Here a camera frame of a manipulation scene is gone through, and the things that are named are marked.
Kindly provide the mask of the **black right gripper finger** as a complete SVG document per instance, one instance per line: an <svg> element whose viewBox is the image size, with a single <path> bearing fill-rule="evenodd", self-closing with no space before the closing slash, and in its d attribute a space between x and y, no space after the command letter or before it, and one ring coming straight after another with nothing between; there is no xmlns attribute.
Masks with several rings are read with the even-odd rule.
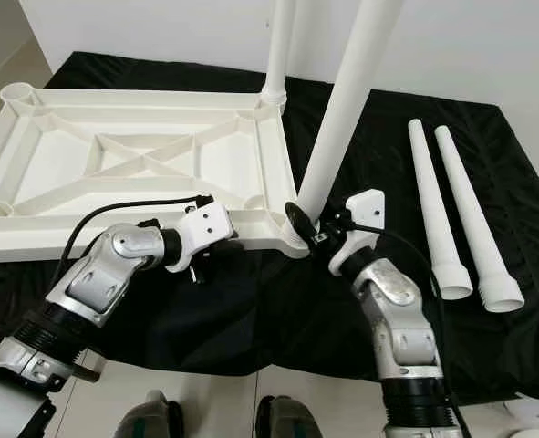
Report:
<svg viewBox="0 0 539 438"><path fill-rule="evenodd" d="M306 212L301 207L298 207L295 202L286 202L285 213L287 221L289 221L291 228L298 234L299 238L307 245L315 245L322 234L311 218L306 215Z"/></svg>

